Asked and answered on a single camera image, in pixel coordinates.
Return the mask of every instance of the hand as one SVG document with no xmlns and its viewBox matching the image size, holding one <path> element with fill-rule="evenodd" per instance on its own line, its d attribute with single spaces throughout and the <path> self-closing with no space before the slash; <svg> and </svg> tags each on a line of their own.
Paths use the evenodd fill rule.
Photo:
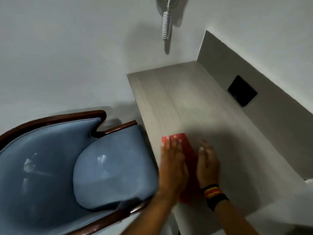
<svg viewBox="0 0 313 235">
<path fill-rule="evenodd" d="M 177 203 L 180 193 L 188 182 L 188 169 L 185 155 L 182 153 L 182 141 L 167 137 L 161 146 L 161 164 L 159 168 L 159 195 Z"/>
<path fill-rule="evenodd" d="M 197 178 L 202 189 L 211 184 L 219 184 L 220 163 L 215 156 L 213 147 L 209 147 L 204 140 L 201 141 L 201 146 L 198 156 Z"/>
</svg>

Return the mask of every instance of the desk surface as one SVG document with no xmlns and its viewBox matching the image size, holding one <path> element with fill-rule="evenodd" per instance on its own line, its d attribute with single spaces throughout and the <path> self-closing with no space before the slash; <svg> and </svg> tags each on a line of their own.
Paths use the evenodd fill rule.
<svg viewBox="0 0 313 235">
<path fill-rule="evenodd" d="M 221 161 L 221 188 L 244 215 L 305 185 L 199 63 L 132 73 L 128 79 L 158 164 L 162 136 L 186 133 L 195 149 L 199 138 L 206 139 Z M 219 229 L 200 197 L 192 205 L 176 205 L 174 215 L 181 235 Z"/>
</svg>

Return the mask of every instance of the striped wristband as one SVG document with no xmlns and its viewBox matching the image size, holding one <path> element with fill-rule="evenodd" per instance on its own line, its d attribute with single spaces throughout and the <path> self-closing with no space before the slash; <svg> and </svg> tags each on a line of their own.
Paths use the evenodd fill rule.
<svg viewBox="0 0 313 235">
<path fill-rule="evenodd" d="M 203 189 L 201 192 L 204 194 L 208 207 L 214 211 L 216 205 L 222 200 L 229 200 L 226 195 L 220 190 L 217 184 L 209 185 Z"/>
</svg>

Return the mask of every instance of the black electrical outlet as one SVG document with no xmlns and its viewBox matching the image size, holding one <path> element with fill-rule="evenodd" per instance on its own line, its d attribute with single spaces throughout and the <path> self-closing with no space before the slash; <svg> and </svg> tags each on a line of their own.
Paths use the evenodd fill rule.
<svg viewBox="0 0 313 235">
<path fill-rule="evenodd" d="M 236 101 L 245 107 L 258 93 L 239 75 L 229 86 L 228 92 L 236 99 Z"/>
</svg>

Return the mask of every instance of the red object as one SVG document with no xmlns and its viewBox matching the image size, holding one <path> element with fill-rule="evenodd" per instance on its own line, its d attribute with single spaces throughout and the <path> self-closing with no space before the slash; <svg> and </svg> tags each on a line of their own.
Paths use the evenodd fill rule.
<svg viewBox="0 0 313 235">
<path fill-rule="evenodd" d="M 180 194 L 180 202 L 191 204 L 191 198 L 193 195 L 200 193 L 200 188 L 196 176 L 197 161 L 198 156 L 195 153 L 194 149 L 190 145 L 188 138 L 185 133 L 175 134 L 177 139 L 182 140 L 182 152 L 185 155 L 186 164 L 189 172 L 189 179 L 186 189 Z M 162 137 L 162 142 L 165 143 L 166 137 Z"/>
</svg>

